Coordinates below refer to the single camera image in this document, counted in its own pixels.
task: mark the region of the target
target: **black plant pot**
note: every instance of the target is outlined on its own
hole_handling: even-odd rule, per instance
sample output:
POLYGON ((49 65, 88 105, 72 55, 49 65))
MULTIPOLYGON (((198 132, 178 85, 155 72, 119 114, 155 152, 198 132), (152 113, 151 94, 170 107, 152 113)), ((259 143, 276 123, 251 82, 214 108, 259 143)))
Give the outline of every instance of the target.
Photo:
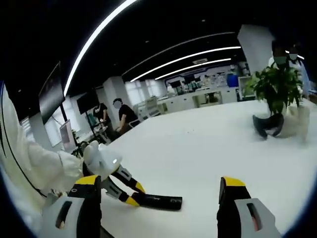
POLYGON ((284 117, 282 114, 274 114, 266 119, 261 119, 253 115, 253 125, 259 135, 263 138, 267 138, 267 133, 265 130, 270 130, 275 128, 272 136, 277 136, 282 131, 284 124, 284 117))

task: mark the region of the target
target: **ceiling light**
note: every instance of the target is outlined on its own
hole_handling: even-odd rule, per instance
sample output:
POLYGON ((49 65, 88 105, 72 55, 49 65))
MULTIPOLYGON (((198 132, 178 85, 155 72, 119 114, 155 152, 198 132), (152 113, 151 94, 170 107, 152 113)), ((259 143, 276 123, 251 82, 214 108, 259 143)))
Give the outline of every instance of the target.
POLYGON ((128 6, 130 6, 132 3, 134 3, 137 0, 126 0, 124 3, 122 3, 119 7, 117 7, 109 16, 105 18, 105 20, 102 21, 102 23, 95 29, 95 31, 92 33, 92 35, 89 37, 88 41, 85 43, 84 47, 80 51, 75 64, 73 65, 73 68, 71 69, 71 72, 68 76, 68 80, 66 82, 66 86, 64 89, 64 96, 66 96, 70 82, 75 74, 75 71, 83 58, 84 54, 88 50, 89 46, 93 43, 93 41, 97 38, 97 36, 101 33, 101 31, 116 17, 118 16, 123 10, 125 10, 128 6))
POLYGON ((205 65, 205 64, 209 64, 209 63, 217 63, 217 62, 223 62, 223 61, 228 61, 228 60, 231 60, 231 58, 218 59, 218 60, 214 60, 214 61, 209 61, 209 62, 205 62, 205 63, 200 63, 200 64, 192 65, 192 66, 189 66, 189 67, 186 67, 186 68, 182 68, 182 69, 176 70, 176 71, 174 71, 174 72, 171 72, 171 73, 167 73, 167 74, 165 74, 165 75, 162 75, 162 76, 156 78, 155 80, 164 78, 164 77, 169 76, 169 75, 171 75, 171 74, 178 73, 178 72, 180 72, 180 71, 184 71, 184 70, 187 70, 187 69, 190 69, 190 68, 195 68, 195 67, 202 66, 202 65, 205 65))
POLYGON ((302 57, 302 56, 300 56, 300 55, 297 55, 297 56, 298 56, 298 58, 300 58, 300 59, 302 59, 302 60, 305 59, 304 57, 302 57))
POLYGON ((146 58, 145 60, 141 61, 140 63, 138 63, 138 64, 136 64, 135 66, 133 66, 132 68, 130 68, 129 70, 125 71, 125 72, 122 74, 122 76, 125 75, 126 73, 130 72, 131 70, 133 70, 135 67, 137 67, 137 66, 143 64, 144 62, 146 62, 146 61, 148 61, 148 60, 150 60, 150 59, 152 59, 152 58, 154 58, 154 57, 156 57, 156 56, 158 56, 158 55, 160 55, 160 54, 162 54, 162 53, 164 53, 164 52, 170 51, 171 49, 173 49, 173 48, 175 48, 175 47, 178 47, 178 46, 187 44, 187 43, 189 43, 189 42, 193 42, 193 41, 201 40, 201 39, 204 39, 204 38, 208 38, 208 37, 211 37, 211 36, 221 36, 221 35, 227 35, 227 34, 235 34, 235 32, 234 32, 234 31, 221 32, 221 33, 216 33, 216 34, 211 34, 211 35, 206 35, 206 36, 200 36, 200 37, 198 37, 198 38, 193 38, 193 39, 190 39, 190 40, 187 40, 187 41, 183 41, 183 42, 181 42, 181 43, 178 43, 178 44, 176 44, 176 45, 173 45, 173 46, 171 46, 171 47, 168 47, 168 48, 166 48, 166 49, 164 49, 164 50, 162 50, 162 51, 160 51, 160 52, 158 52, 158 53, 156 53, 156 54, 154 54, 154 55, 152 55, 152 56, 146 58))
POLYGON ((171 63, 175 63, 175 62, 178 62, 178 61, 180 61, 180 60, 184 60, 184 59, 187 59, 187 58, 190 58, 190 57, 194 57, 194 56, 198 56, 198 55, 202 55, 202 54, 206 54, 206 53, 210 53, 210 52, 224 51, 224 50, 232 50, 232 49, 240 49, 240 48, 241 48, 241 46, 232 46, 232 47, 218 48, 218 49, 213 49, 213 50, 209 50, 209 51, 203 51, 203 52, 195 53, 195 54, 192 54, 192 55, 189 55, 189 56, 185 56, 185 57, 182 57, 182 58, 179 58, 179 59, 175 59, 175 60, 173 60, 173 61, 171 61, 171 62, 165 63, 165 64, 163 64, 163 65, 161 65, 161 66, 159 66, 159 67, 156 67, 156 68, 154 68, 154 69, 151 69, 151 70, 149 70, 149 71, 147 71, 147 72, 141 74, 140 76, 138 76, 138 77, 132 79, 131 82, 133 82, 133 81, 135 81, 135 80, 137 80, 137 79, 143 77, 144 75, 147 75, 147 74, 149 74, 149 73, 152 73, 153 71, 155 71, 155 70, 157 70, 157 69, 159 69, 159 68, 163 68, 163 67, 165 67, 165 66, 167 66, 167 65, 169 65, 169 64, 171 64, 171 63))

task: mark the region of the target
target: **black rubber handle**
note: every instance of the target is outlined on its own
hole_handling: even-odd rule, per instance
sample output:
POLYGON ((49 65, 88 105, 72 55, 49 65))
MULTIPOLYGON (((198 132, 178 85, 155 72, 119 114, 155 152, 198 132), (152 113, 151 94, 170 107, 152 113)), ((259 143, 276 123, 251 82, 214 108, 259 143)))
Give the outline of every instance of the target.
POLYGON ((135 192, 132 198, 143 207, 179 211, 182 207, 182 197, 168 197, 135 192))

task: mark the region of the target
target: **monitor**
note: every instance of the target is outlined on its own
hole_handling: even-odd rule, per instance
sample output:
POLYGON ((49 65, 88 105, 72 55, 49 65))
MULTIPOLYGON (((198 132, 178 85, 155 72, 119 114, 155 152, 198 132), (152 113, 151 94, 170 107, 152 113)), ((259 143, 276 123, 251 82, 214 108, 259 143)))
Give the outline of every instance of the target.
POLYGON ((172 88, 177 88, 181 86, 180 81, 175 81, 175 82, 171 82, 170 85, 172 86, 172 88))
POLYGON ((89 111, 91 108, 94 108, 99 105, 98 96, 95 90, 87 92, 84 96, 77 100, 77 105, 80 114, 84 114, 89 111))
POLYGON ((76 149, 75 139, 73 132, 71 131, 70 120, 65 122, 60 128, 61 141, 64 146, 64 150, 67 153, 72 153, 76 149))
POLYGON ((39 94, 40 112, 45 124, 56 109, 65 101, 61 81, 60 65, 55 66, 39 94))
POLYGON ((185 84, 190 84, 192 81, 195 81, 195 77, 193 75, 185 77, 185 84))

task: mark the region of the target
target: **black shirt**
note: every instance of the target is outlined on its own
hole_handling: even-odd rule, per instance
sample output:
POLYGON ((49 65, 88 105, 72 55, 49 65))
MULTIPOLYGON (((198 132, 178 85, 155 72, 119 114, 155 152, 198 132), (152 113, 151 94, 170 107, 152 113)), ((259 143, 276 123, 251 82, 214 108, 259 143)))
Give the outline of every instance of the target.
POLYGON ((135 115, 134 111, 131 108, 129 108, 129 106, 127 106, 125 104, 123 104, 121 106, 121 108, 119 109, 119 120, 121 120, 123 114, 126 115, 125 123, 130 123, 130 122, 138 119, 138 117, 137 117, 137 115, 135 115))
MULTIPOLYGON (((100 110, 98 112, 96 112, 97 108, 99 108, 99 107, 94 108, 94 117, 98 118, 99 120, 100 119, 104 119, 104 110, 107 110, 108 108, 106 107, 106 105, 104 103, 100 103, 100 110)), ((107 116, 106 116, 106 122, 107 123, 111 122, 108 113, 107 113, 107 116)))

